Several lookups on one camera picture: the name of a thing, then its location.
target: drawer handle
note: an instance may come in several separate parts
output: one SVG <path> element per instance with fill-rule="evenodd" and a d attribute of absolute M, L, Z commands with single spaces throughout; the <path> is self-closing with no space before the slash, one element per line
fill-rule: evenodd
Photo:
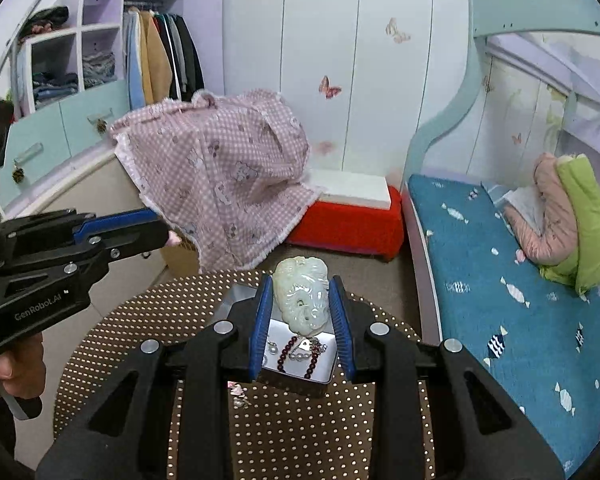
<path fill-rule="evenodd" d="M 109 113 L 107 114 L 87 117 L 87 120 L 96 127 L 96 131 L 99 134 L 104 135 L 107 132 L 107 121 L 104 119 L 109 117 L 113 117 L 113 108 L 109 108 Z"/>
<path fill-rule="evenodd" d="M 21 184 L 24 181 L 25 175 L 22 165 L 29 159 L 42 153 L 43 150 L 44 146 L 42 145 L 42 142 L 36 142 L 33 146 L 13 159 L 13 173 L 11 173 L 11 177 L 16 184 Z"/>

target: orange butterfly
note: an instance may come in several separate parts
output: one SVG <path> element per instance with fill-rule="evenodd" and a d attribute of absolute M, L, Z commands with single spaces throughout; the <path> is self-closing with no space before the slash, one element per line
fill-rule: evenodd
<path fill-rule="evenodd" d="M 324 94 L 327 99 L 331 99 L 342 92 L 342 88 L 339 86 L 329 86 L 329 78 L 324 76 L 320 83 L 320 88 L 318 88 L 318 92 Z"/>

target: red ottoman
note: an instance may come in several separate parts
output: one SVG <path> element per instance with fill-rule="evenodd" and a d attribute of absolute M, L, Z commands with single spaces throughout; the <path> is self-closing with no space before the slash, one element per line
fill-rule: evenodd
<path fill-rule="evenodd" d="M 291 231 L 286 243 L 392 260 L 404 241 L 400 192 L 389 186 L 391 208 L 316 202 Z"/>

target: mint green drawer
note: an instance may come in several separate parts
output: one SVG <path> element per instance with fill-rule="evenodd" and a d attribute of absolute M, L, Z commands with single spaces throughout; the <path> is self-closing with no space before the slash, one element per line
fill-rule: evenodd
<path fill-rule="evenodd" d="M 31 184 L 70 157 L 59 103 L 12 124 L 7 138 L 4 167 L 0 170 L 0 204 L 5 207 Z M 24 171 L 24 180 L 13 180 L 14 159 Z"/>
<path fill-rule="evenodd" d="M 96 86 L 60 101 L 71 155 L 90 148 L 106 136 L 106 133 L 101 134 L 97 130 L 98 119 L 110 126 L 129 109 L 129 95 L 124 80 Z"/>

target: bunk bed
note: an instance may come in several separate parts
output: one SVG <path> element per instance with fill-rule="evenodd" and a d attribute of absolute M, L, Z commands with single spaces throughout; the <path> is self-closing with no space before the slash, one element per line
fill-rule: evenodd
<path fill-rule="evenodd" d="M 469 16 L 461 87 L 416 131 L 404 170 L 423 340 L 459 339 L 538 428 L 568 478 L 600 478 L 599 290 L 579 296 L 544 280 L 523 258 L 488 193 L 493 186 L 423 168 L 429 147 L 475 103 L 485 54 L 568 95 L 562 129 L 600 154 L 600 67 L 532 34 L 600 36 L 600 0 L 469 0 Z"/>

